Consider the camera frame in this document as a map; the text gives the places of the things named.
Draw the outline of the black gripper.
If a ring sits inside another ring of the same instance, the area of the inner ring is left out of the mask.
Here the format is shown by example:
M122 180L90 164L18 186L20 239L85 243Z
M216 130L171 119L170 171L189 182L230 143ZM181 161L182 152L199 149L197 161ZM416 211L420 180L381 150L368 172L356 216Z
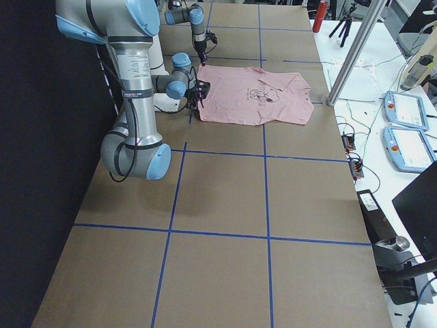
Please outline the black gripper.
M193 34L193 47L200 59L201 66L205 66L208 61L206 50L208 41L217 45L217 36L214 32L206 31L201 34Z
M189 108L198 110L202 106L202 101L207 98L210 91L210 83L198 80L194 86L189 89Z

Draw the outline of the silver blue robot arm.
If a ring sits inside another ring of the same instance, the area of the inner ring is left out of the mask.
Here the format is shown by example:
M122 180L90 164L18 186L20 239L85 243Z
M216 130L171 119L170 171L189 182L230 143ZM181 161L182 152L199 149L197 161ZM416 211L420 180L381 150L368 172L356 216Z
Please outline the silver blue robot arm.
M197 109L210 83L197 77L186 53L172 57L167 73L158 33L155 1L57 1L58 30L68 38L105 45L119 83L123 107L101 145L101 160L113 181L128 177L158 180L171 162L171 148L156 127L155 94Z
M205 66L208 60L208 42L212 42L214 46L216 46L218 39L215 33L206 29L202 6L194 3L191 6L185 4L184 6L181 5L168 9L165 12L165 21L168 25L190 23L193 48L199 58L200 64Z

